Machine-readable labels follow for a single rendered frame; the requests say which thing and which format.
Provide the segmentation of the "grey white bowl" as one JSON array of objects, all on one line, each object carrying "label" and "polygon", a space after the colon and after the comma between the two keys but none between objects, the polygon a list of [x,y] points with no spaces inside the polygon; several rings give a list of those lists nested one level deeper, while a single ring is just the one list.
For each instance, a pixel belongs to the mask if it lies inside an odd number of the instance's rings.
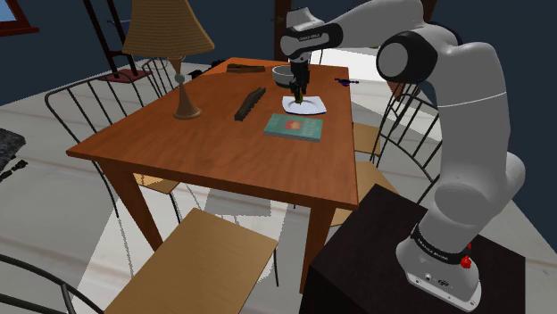
[{"label": "grey white bowl", "polygon": [[288,88],[290,82],[294,79],[294,74],[289,65],[275,66],[272,68],[271,73],[274,81],[280,87]]}]

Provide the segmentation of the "white square plate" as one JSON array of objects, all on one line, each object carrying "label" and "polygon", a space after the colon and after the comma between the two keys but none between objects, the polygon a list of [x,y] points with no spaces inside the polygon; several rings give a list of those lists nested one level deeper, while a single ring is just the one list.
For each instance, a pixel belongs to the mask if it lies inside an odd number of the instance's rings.
[{"label": "white square plate", "polygon": [[282,106],[285,112],[299,115],[317,115],[327,111],[318,96],[304,96],[300,103],[297,103],[293,96],[284,96]]}]

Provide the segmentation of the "brown door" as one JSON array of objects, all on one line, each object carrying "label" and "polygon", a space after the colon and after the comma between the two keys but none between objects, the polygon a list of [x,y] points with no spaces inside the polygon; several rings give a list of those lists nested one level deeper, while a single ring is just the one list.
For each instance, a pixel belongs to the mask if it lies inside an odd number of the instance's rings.
[{"label": "brown door", "polygon": [[287,13],[294,8],[293,1],[294,0],[274,0],[274,15],[271,18],[271,21],[274,25],[273,59],[275,61],[287,60],[287,57],[282,53],[280,48],[280,39],[287,28]]}]

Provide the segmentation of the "teal book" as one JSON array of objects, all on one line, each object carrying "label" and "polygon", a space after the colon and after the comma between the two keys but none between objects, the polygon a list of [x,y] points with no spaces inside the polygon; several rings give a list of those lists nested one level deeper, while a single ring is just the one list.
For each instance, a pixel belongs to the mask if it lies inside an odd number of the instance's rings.
[{"label": "teal book", "polygon": [[318,143],[322,126],[323,120],[273,113],[263,134]]}]

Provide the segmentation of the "flat dark brown slab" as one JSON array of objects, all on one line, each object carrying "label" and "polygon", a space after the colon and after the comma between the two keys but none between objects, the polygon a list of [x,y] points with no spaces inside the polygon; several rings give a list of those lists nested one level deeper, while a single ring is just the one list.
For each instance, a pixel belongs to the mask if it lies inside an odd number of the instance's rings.
[{"label": "flat dark brown slab", "polygon": [[265,67],[259,65],[245,65],[245,64],[230,63],[227,65],[227,72],[258,73],[258,72],[265,72]]}]

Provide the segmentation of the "long dark brown bar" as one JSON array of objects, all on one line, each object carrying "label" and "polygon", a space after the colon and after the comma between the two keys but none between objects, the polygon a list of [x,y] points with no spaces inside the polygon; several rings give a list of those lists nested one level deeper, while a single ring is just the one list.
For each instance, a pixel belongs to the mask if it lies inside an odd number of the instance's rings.
[{"label": "long dark brown bar", "polygon": [[243,121],[248,115],[249,111],[253,109],[254,105],[262,98],[265,92],[265,87],[258,87],[253,92],[251,92],[240,105],[239,109],[234,115],[234,119]]}]

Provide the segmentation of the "brown wooden table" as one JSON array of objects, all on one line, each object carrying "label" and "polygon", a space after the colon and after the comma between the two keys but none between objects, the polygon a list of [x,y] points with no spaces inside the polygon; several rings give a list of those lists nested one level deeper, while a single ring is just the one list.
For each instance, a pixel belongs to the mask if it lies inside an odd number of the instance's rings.
[{"label": "brown wooden table", "polygon": [[[318,143],[264,135],[272,114],[282,110],[286,89],[269,71],[237,74],[220,65],[185,86],[202,111],[199,117],[176,119],[179,95],[173,91],[68,154],[99,164],[153,248],[162,238],[134,174],[308,207],[303,260],[310,263],[325,243],[336,209],[359,205],[350,92],[336,81],[347,74],[344,67],[311,66],[308,93],[327,109]],[[265,94],[243,121],[235,120],[258,87],[265,87]]]}]

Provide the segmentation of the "table lamp with tan shade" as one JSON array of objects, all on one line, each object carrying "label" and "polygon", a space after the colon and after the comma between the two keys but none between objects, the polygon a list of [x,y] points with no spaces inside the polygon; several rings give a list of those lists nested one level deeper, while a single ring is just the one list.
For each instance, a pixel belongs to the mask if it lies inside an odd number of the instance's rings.
[{"label": "table lamp with tan shade", "polygon": [[214,43],[196,18],[188,0],[132,0],[129,31],[122,52],[146,57],[165,57],[176,71],[179,103],[174,117],[191,120],[202,111],[184,88],[184,57],[212,51]]}]

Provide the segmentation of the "dark ladder on red base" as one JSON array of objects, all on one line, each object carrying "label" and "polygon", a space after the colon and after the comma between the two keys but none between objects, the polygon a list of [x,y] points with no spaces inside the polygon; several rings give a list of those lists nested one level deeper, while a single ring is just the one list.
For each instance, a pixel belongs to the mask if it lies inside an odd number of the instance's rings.
[{"label": "dark ladder on red base", "polygon": [[[122,26],[122,20],[119,17],[114,0],[105,0],[105,1],[107,3],[107,6],[112,16],[112,20],[108,20],[108,22],[111,23],[116,28],[119,39],[121,43],[124,44],[126,39],[126,32],[124,31],[124,27]],[[101,29],[99,20],[97,19],[96,12],[92,4],[92,0],[82,0],[82,2],[87,10],[89,19],[91,20],[91,23],[96,32],[96,36],[103,49],[104,56],[109,63],[110,69],[112,70],[112,75],[110,75],[108,78],[105,78],[104,81],[132,83],[141,78],[148,76],[150,74],[150,71],[139,70],[135,64],[132,55],[125,54],[121,50],[115,51],[109,48],[106,38],[104,37],[104,33]],[[125,56],[130,66],[129,69],[124,69],[121,74],[118,74],[118,70],[114,61],[114,58],[117,56]]]}]

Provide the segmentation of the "dark robot stand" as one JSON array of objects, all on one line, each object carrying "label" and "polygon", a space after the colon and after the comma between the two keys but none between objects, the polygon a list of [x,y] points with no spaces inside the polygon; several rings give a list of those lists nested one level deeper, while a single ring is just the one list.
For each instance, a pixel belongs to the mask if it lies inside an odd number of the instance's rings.
[{"label": "dark robot stand", "polygon": [[395,248],[425,212],[372,187],[309,266],[299,314],[527,314],[524,257],[481,235],[471,243],[482,287],[471,313],[411,285]]}]

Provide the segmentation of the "dark grey rug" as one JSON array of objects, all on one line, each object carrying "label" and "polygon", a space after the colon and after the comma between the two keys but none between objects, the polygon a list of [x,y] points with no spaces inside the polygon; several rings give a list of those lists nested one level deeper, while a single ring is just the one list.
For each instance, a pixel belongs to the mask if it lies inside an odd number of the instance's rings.
[{"label": "dark grey rug", "polygon": [[0,128],[0,171],[6,167],[25,144],[24,136]]}]

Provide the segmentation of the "window with red frame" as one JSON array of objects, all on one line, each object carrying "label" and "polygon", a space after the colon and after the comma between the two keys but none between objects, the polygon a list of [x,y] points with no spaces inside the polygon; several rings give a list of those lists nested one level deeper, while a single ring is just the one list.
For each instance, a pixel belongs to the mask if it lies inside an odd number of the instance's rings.
[{"label": "window with red frame", "polygon": [[0,37],[38,33],[21,9],[18,0],[0,0]]}]

